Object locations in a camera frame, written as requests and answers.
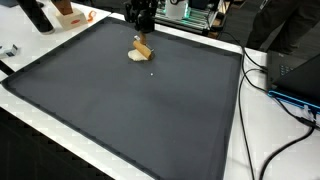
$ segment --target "black cable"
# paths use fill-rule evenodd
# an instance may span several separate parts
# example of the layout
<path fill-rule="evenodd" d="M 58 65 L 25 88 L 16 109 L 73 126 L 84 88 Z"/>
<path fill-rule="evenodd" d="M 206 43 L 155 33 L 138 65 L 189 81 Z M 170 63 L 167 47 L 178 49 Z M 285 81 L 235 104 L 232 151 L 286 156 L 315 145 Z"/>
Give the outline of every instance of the black cable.
<path fill-rule="evenodd" d="M 284 146 L 282 146 L 281 148 L 279 148 L 278 150 L 276 150 L 275 152 L 273 152 L 269 158 L 264 162 L 263 166 L 262 166 L 262 170 L 261 170 L 261 173 L 260 173 L 260 176 L 259 176 L 259 180 L 263 180 L 263 176 L 264 176 L 264 173 L 267 169 L 267 166 L 269 165 L 269 163 L 271 162 L 271 160 L 276 157 L 279 153 L 281 153 L 283 150 L 287 149 L 288 147 L 304 140 L 304 139 L 307 139 L 309 136 L 311 136 L 311 134 L 314 132 L 314 127 L 311 127 L 309 129 L 309 131 L 307 132 L 307 134 L 305 134 L 304 136 L 296 139 L 296 140 L 293 140 L 287 144 L 285 144 Z"/>
<path fill-rule="evenodd" d="M 259 89 L 259 90 L 261 90 L 261 91 L 263 91 L 263 92 L 265 92 L 265 93 L 267 93 L 266 90 L 264 90 L 264 89 L 262 89 L 262 88 L 259 88 L 259 87 L 255 86 L 254 84 L 252 84 L 251 81 L 249 80 L 249 78 L 247 77 L 247 74 L 248 74 L 250 71 L 256 70 L 256 71 L 260 71 L 260 72 L 262 72 L 262 73 L 266 73 L 267 68 L 264 67 L 264 66 L 260 66 L 259 64 L 255 63 L 255 62 L 249 57 L 249 55 L 248 55 L 247 52 L 245 51 L 245 48 L 240 44 L 240 42 L 239 42 L 238 40 L 236 40 L 236 38 L 234 38 L 233 35 L 231 35 L 230 33 L 227 33 L 227 32 L 222 32 L 222 33 L 225 33 L 225 34 L 230 35 L 230 36 L 241 46 L 241 49 L 242 49 L 242 52 L 243 52 L 243 54 L 242 54 L 242 67 L 241 67 L 241 68 L 242 68 L 242 72 L 243 72 L 243 77 L 242 77 L 242 79 L 241 79 L 241 83 L 240 83 L 240 87 L 239 87 L 239 95 L 238 95 L 238 96 L 239 96 L 239 99 L 238 99 L 238 103 L 239 103 L 239 111 L 240 111 L 240 119 L 241 119 L 241 124 L 242 124 L 242 130 L 243 130 L 243 134 L 244 134 L 244 137 L 245 137 L 245 144 L 246 144 L 247 153 L 248 153 L 248 159 L 249 159 L 249 163 L 250 163 L 251 175 L 252 175 L 252 179 L 254 180 L 254 172 L 253 172 L 253 166 L 252 166 L 252 161 L 251 161 L 251 156 L 250 156 L 250 150 L 249 150 L 249 146 L 248 146 L 248 142 L 247 142 L 247 138 L 246 138 L 246 133 L 245 133 L 245 128 L 244 128 L 244 122 L 243 122 L 243 114 L 242 114 L 242 109 L 241 109 L 241 97 L 240 97 L 240 95 L 241 95 L 242 83 L 243 83 L 243 81 L 244 81 L 245 78 L 246 78 L 246 80 L 249 82 L 249 84 L 250 84 L 251 86 L 253 86 L 254 88 Z M 245 55 L 250 59 L 251 62 L 253 62 L 256 66 L 260 67 L 262 70 L 260 70 L 260 69 L 250 69 L 250 70 L 248 70 L 248 71 L 245 72 L 245 71 L 244 71 L 244 57 L 245 57 Z M 267 168 L 267 166 L 269 165 L 269 163 L 271 162 L 271 160 L 272 160 L 274 157 L 276 157 L 279 153 L 281 153 L 282 151 L 284 151 L 286 148 L 288 148 L 288 147 L 290 147 L 290 146 L 292 146 L 292 145 L 294 145 L 294 144 L 296 144 L 296 143 L 298 143 L 298 142 L 300 142 L 300 141 L 308 138 L 308 137 L 314 132 L 314 129 L 315 129 L 315 128 L 320 129 L 320 128 L 317 126 L 317 124 L 316 124 L 315 121 L 312 122 L 312 121 L 309 121 L 309 120 L 307 120 L 307 119 L 305 119 L 305 118 L 297 117 L 297 116 L 293 115 L 293 114 L 282 104 L 282 102 L 281 102 L 280 100 L 278 100 L 278 99 L 275 99 L 275 100 L 279 102 L 279 104 L 282 106 L 282 108 L 283 108 L 290 116 L 294 117 L 294 118 L 295 118 L 296 120 L 298 120 L 299 122 L 301 122 L 301 123 L 307 125 L 308 127 L 310 127 L 310 130 L 309 130 L 308 133 L 305 134 L 304 136 L 302 136 L 302 137 L 300 137 L 300 138 L 298 138 L 298 139 L 296 139 L 296 140 L 294 140 L 294 141 L 291 141 L 291 142 L 285 144 L 284 146 L 282 146 L 281 148 L 279 148 L 278 150 L 276 150 L 275 152 L 273 152 L 273 153 L 269 156 L 269 158 L 264 162 L 264 164 L 263 164 L 263 166 L 262 166 L 262 170 L 261 170 L 260 176 L 259 176 L 259 180 L 263 180 L 263 176 L 264 176 L 264 173 L 265 173 L 265 171 L 266 171 L 266 168 Z"/>
<path fill-rule="evenodd" d="M 242 51 L 244 52 L 243 54 L 245 54 L 253 64 L 255 64 L 256 66 L 258 66 L 259 68 L 261 68 L 263 70 L 266 70 L 266 71 L 268 70 L 267 67 L 261 66 L 258 63 L 256 63 L 255 61 L 253 61 L 252 58 L 248 55 L 245 48 L 240 44 L 240 41 L 238 41 L 232 34 L 230 34 L 228 32 L 221 32 L 221 33 L 229 35 L 242 48 Z"/>
<path fill-rule="evenodd" d="M 251 71 L 260 71 L 263 72 L 263 70 L 261 69 L 250 69 L 248 71 L 246 71 L 241 79 L 240 82 L 240 87 L 239 87 L 239 91 L 238 91 L 238 105 L 239 105 L 239 112 L 240 112 L 240 120 L 241 120 L 241 126 L 242 126 L 242 132 L 243 132 L 243 136 L 244 136 L 244 141 L 245 141 L 245 145 L 246 145 L 246 149 L 247 149 L 247 155 L 248 155 L 248 159 L 249 159 L 249 164 L 250 164 L 250 170 L 251 170 L 251 176 L 252 176 L 252 180 L 255 180 L 255 176 L 254 176 L 254 170 L 253 170 L 253 165 L 252 165 L 252 160 L 251 160 L 251 155 L 250 155 L 250 150 L 249 150 L 249 145 L 248 145 L 248 140 L 247 140 L 247 135 L 246 135 L 246 130 L 244 127 L 244 121 L 243 121 L 243 114 L 242 114 L 242 108 L 241 108 L 241 87 L 243 84 L 243 81 L 245 79 L 245 77 L 247 76 L 247 74 Z"/>
<path fill-rule="evenodd" d="M 275 101 L 277 101 L 279 103 L 279 105 L 282 107 L 282 109 L 287 113 L 289 114 L 290 116 L 292 116 L 294 119 L 296 119 L 297 121 L 299 121 L 301 124 L 304 124 L 308 127 L 311 127 L 311 128 L 315 128 L 316 130 L 320 130 L 320 127 L 314 123 L 313 121 L 310 121 L 308 119 L 305 119 L 303 117 L 298 117 L 298 116 L 295 116 L 294 114 L 292 114 L 285 106 L 284 104 L 277 98 L 274 98 Z"/>

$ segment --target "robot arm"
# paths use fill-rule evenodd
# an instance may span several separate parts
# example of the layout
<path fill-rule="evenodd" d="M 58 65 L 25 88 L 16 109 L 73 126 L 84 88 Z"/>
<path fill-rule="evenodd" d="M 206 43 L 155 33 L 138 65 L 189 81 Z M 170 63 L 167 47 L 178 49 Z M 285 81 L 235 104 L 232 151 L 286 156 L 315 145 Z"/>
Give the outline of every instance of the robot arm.
<path fill-rule="evenodd" d="M 125 3 L 125 20 L 135 23 L 135 29 L 144 34 L 154 31 L 154 16 L 158 0 L 131 0 Z"/>

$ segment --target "orange object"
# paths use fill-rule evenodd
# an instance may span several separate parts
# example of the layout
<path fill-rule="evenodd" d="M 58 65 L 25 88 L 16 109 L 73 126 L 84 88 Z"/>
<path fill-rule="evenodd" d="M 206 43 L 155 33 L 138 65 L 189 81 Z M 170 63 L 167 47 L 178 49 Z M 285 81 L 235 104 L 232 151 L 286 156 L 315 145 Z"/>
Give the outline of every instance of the orange object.
<path fill-rule="evenodd" d="M 93 18 L 96 16 L 96 12 L 95 11 L 91 11 L 90 13 L 89 13 L 89 19 L 88 19 L 88 22 L 91 22 L 91 21 L 93 21 Z"/>
<path fill-rule="evenodd" d="M 146 45 L 141 44 L 141 42 L 135 40 L 133 42 L 133 46 L 148 60 L 151 60 L 153 58 L 152 51 L 146 47 Z"/>

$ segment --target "mat border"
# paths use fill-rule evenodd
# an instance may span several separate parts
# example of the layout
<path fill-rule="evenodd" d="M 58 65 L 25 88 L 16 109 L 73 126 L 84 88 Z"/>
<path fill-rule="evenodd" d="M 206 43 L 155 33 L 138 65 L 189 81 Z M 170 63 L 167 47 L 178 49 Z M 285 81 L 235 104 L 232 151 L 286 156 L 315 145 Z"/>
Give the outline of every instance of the mat border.
<path fill-rule="evenodd" d="M 58 51 L 61 50 L 61 48 L 72 45 L 73 43 L 75 43 L 75 41 L 77 41 L 79 38 L 81 38 L 82 36 L 85 36 L 87 33 L 92 33 L 92 31 L 94 31 L 95 29 L 99 28 L 99 26 L 102 26 L 103 24 L 108 24 L 108 23 L 116 23 L 116 24 L 121 24 L 121 25 L 125 25 L 127 27 L 130 27 L 132 29 L 133 26 L 129 25 L 129 23 L 114 18 L 114 17 L 110 17 L 107 16 L 103 19 L 101 19 L 100 21 L 98 21 L 96 24 L 92 25 L 91 27 L 89 27 L 88 29 L 82 31 L 81 33 L 77 34 L 76 36 L 70 38 L 69 40 L 67 40 L 66 42 L 62 43 L 61 45 L 57 46 L 56 48 L 54 48 L 53 50 L 47 52 L 46 54 L 44 54 L 43 56 L 39 57 L 37 60 L 33 61 L 32 63 L 26 65 L 25 67 L 19 69 L 18 71 L 16 71 L 15 73 L 11 74 L 10 76 L 8 76 L 7 78 L 5 78 L 3 81 L 1 81 L 0 83 L 2 84 L 2 86 L 4 87 L 4 89 L 6 89 L 7 91 L 9 91 L 10 93 L 14 94 L 15 96 L 17 96 L 18 98 L 22 99 L 23 101 L 31 104 L 32 106 L 36 107 L 37 109 L 39 109 L 40 111 L 48 114 L 49 116 L 54 117 L 55 119 L 59 120 L 60 122 L 62 122 L 63 124 L 67 125 L 68 127 L 72 128 L 73 130 L 77 131 L 78 133 L 82 134 L 83 136 L 87 137 L 88 139 L 96 142 L 98 145 L 102 146 L 103 148 L 105 148 L 106 150 L 108 150 L 109 152 L 111 152 L 112 154 L 114 154 L 115 156 L 123 159 L 124 161 L 126 161 L 127 163 L 131 164 L 132 166 L 136 167 L 137 169 L 139 169 L 140 171 L 148 174 L 149 176 L 151 176 L 151 178 L 154 179 L 164 179 L 163 177 L 157 175 L 156 173 L 154 173 L 151 169 L 148 169 L 146 167 L 144 167 L 142 164 L 139 164 L 137 161 L 131 159 L 130 157 L 126 156 L 125 154 L 119 152 L 118 150 L 116 150 L 115 148 L 111 147 L 110 145 L 102 142 L 101 140 L 97 139 L 96 137 L 86 133 L 85 131 L 82 131 L 80 128 L 76 127 L 75 125 L 69 123 L 67 120 L 65 120 L 64 118 L 58 116 L 57 114 L 55 114 L 54 112 L 51 112 L 49 110 L 47 110 L 46 108 L 41 107 L 39 104 L 33 102 L 32 100 L 29 100 L 28 98 L 26 98 L 25 96 L 19 94 L 17 91 L 15 91 L 14 88 L 10 88 L 9 82 L 15 78 L 19 78 L 19 76 L 21 76 L 23 73 L 25 73 L 26 71 L 29 71 L 31 69 L 33 69 L 34 67 L 38 66 L 39 64 L 41 64 L 41 62 L 46 61 L 46 57 L 48 56 L 52 56 L 55 55 L 55 53 L 57 53 Z M 232 118 L 232 120 L 230 121 L 230 124 L 228 124 L 228 127 L 230 127 L 230 131 L 227 132 L 227 134 L 225 134 L 225 146 L 224 148 L 226 149 L 226 154 L 224 156 L 224 164 L 223 166 L 219 167 L 221 168 L 221 173 L 219 174 L 219 177 L 221 177 L 221 179 L 223 179 L 224 177 L 224 171 L 225 171 L 225 166 L 226 166 L 226 161 L 227 161 L 227 152 L 228 152 L 228 146 L 229 146 L 229 141 L 230 141 L 230 134 L 232 132 L 232 124 L 233 124 L 233 118 L 234 118 L 234 112 L 235 112 L 235 107 L 236 107 L 236 97 L 238 95 L 238 83 L 240 80 L 240 73 L 241 73 L 241 54 L 235 53 L 235 52 L 231 52 L 228 50 L 224 50 L 221 48 L 217 48 L 214 46 L 210 46 L 204 43 L 200 43 L 200 42 L 196 42 L 190 39 L 186 39 L 186 38 L 181 38 L 181 37 L 176 37 L 172 34 L 168 34 L 165 32 L 160 32 L 160 31 L 155 31 L 155 33 L 157 33 L 160 36 L 166 36 L 168 40 L 181 40 L 183 44 L 189 44 L 193 47 L 196 48 L 204 48 L 204 47 L 208 47 L 210 48 L 210 52 L 212 52 L 212 50 L 214 50 L 215 53 L 220 54 L 220 55 L 224 55 L 224 56 L 234 56 L 237 57 L 238 56 L 238 60 L 239 60 L 239 67 L 237 67 L 237 73 L 239 74 L 239 77 L 236 78 L 237 81 L 237 88 L 235 90 L 233 90 L 233 92 L 231 93 L 232 95 L 232 99 L 234 99 L 234 103 L 232 104 L 232 114 L 229 115 Z"/>

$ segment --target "computer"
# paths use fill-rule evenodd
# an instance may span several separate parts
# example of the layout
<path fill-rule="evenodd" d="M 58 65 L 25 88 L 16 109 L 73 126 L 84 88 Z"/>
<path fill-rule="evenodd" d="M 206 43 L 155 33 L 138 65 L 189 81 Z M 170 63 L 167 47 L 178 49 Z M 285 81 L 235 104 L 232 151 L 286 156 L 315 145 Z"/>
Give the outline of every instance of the computer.
<path fill-rule="evenodd" d="M 18 2 L 16 0 L 0 0 L 0 5 L 11 8 L 18 5 Z"/>
<path fill-rule="evenodd" d="M 320 114 L 320 54 L 310 60 L 268 52 L 268 95 Z"/>

